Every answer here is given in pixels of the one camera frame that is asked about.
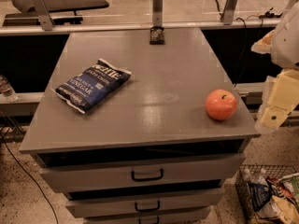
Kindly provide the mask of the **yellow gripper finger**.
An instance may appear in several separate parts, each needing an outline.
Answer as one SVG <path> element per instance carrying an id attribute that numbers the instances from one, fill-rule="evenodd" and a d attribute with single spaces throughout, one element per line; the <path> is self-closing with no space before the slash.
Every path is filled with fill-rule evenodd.
<path id="1" fill-rule="evenodd" d="M 255 129 L 260 134 L 276 131 L 299 105 L 299 71 L 283 69 L 263 84 L 262 104 Z"/>

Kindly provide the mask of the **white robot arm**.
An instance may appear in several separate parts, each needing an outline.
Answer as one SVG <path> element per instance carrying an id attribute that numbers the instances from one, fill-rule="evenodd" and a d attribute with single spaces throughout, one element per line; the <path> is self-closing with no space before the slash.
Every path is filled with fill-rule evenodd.
<path id="1" fill-rule="evenodd" d="M 262 104 L 255 129 L 260 134 L 276 131 L 299 105 L 299 3 L 282 17 L 274 30 L 255 42 L 251 50 L 271 56 L 282 68 L 263 85 Z"/>

